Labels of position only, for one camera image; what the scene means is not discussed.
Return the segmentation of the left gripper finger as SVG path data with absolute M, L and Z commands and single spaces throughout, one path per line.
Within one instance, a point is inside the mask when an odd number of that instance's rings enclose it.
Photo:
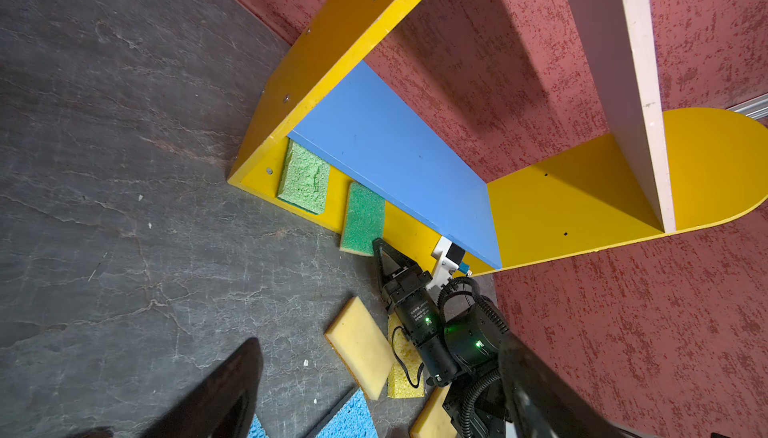
M 144 437 L 245 437 L 255 416 L 263 356 L 257 338 L 246 339 Z

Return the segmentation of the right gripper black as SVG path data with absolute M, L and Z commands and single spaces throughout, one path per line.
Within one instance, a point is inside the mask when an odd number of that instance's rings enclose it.
M 431 275 L 382 238 L 372 242 L 379 285 L 387 312 L 395 314 L 416 348 L 434 385 L 448 386 L 459 374 L 444 340 L 444 321 L 426 285 Z

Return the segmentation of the tan sponge green scrub back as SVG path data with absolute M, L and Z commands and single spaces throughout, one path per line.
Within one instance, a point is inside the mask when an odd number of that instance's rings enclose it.
M 373 241 L 383 233 L 386 201 L 360 183 L 349 187 L 340 250 L 360 256 L 373 256 Z

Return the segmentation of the green cellulose sponge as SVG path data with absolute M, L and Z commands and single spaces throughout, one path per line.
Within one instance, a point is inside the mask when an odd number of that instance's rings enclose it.
M 330 165 L 299 143 L 290 140 L 277 198 L 313 215 L 325 212 Z

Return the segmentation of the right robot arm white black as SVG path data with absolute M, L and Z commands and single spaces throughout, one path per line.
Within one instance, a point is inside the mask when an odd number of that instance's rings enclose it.
M 422 360 L 409 382 L 446 391 L 459 436 L 640 436 L 601 416 L 510 331 L 463 248 L 440 239 L 428 272 L 381 238 L 372 247 L 386 309 Z

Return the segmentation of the yellow shelf with coloured boards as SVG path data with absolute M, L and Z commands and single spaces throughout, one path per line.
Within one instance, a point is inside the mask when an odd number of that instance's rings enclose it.
M 296 142 L 397 208 L 385 236 L 418 257 L 445 236 L 479 273 L 503 271 L 739 218 L 767 197 L 767 131 L 731 111 L 663 111 L 650 0 L 568 0 L 608 135 L 483 181 L 365 63 L 422 0 L 327 0 L 270 76 L 229 176 L 274 201 Z

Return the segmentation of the blue sponge left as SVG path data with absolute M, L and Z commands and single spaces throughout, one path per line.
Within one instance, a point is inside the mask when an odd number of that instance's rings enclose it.
M 246 437 L 247 438 L 268 438 L 268 435 L 257 416 L 253 418 L 253 421 L 250 425 L 250 428 Z

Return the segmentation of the blue sponge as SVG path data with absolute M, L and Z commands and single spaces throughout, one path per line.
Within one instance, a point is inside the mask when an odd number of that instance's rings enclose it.
M 374 421 L 366 397 L 360 388 L 351 390 L 310 437 L 317 438 L 377 438 Z
M 257 416 L 253 418 L 253 421 L 250 425 L 250 428 L 246 437 L 247 438 L 268 438 L 268 435 Z

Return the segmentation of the tan sponge middle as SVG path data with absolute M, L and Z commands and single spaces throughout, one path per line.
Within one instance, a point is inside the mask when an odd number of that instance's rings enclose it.
M 395 364 L 391 345 L 362 300 L 355 296 L 324 333 L 355 382 L 370 400 L 378 400 Z

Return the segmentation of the yellow cellulose sponge upper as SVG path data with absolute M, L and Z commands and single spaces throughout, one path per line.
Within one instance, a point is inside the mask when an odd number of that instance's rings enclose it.
M 421 382 L 423 363 L 421 357 L 405 335 L 405 330 L 396 314 L 388 318 L 388 338 L 395 355 L 388 381 L 387 396 L 393 399 L 422 398 L 425 395 Z

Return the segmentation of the blue sponge right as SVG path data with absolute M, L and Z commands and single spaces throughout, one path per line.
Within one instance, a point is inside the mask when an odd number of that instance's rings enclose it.
M 351 390 L 310 437 L 317 438 L 377 438 L 374 421 L 366 397 L 360 388 Z

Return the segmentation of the tan sponge near mug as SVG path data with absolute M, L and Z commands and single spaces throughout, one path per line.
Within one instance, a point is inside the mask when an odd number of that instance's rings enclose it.
M 449 387 L 435 387 L 424 408 L 412 425 L 411 438 L 455 438 L 457 431 L 443 408 Z

